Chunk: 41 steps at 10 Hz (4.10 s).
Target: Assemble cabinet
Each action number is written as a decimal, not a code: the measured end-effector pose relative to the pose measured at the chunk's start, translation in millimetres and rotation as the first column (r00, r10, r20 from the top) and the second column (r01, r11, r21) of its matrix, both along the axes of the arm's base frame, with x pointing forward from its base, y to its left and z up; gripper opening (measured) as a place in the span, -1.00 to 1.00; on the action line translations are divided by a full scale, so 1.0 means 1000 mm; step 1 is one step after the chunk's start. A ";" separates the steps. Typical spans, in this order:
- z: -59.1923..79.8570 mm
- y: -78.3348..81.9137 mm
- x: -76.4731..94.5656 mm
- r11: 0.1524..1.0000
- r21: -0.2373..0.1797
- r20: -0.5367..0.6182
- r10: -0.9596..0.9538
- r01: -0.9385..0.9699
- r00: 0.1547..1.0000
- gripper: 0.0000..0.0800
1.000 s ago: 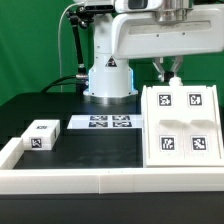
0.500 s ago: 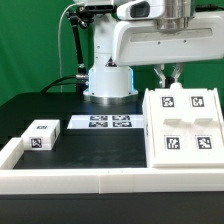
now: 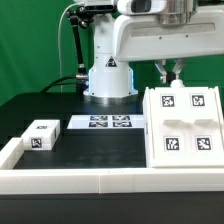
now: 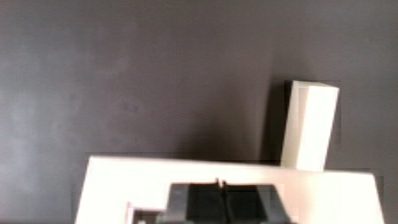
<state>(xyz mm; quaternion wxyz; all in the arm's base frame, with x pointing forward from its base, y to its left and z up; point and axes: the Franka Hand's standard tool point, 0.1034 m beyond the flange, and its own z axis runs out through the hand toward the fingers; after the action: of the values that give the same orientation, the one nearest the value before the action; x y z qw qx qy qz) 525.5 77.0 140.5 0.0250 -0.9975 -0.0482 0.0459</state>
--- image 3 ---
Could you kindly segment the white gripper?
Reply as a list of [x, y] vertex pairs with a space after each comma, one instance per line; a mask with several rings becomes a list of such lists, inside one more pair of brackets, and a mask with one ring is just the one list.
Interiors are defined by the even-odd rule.
[[128, 62], [156, 60], [162, 83], [167, 72], [161, 59], [176, 59], [168, 73], [172, 82], [180, 77], [183, 58], [218, 54], [224, 54], [224, 6], [199, 7], [183, 25], [159, 24], [154, 15], [121, 15], [114, 23], [114, 57]]

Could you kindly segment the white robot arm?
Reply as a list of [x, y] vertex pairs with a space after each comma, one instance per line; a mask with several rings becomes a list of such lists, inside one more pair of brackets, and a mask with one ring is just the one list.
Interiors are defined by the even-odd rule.
[[153, 60], [163, 82], [173, 59], [174, 77], [189, 57], [224, 54], [224, 4], [198, 0], [84, 0], [94, 18], [94, 65], [86, 97], [123, 101], [137, 95], [131, 62]]

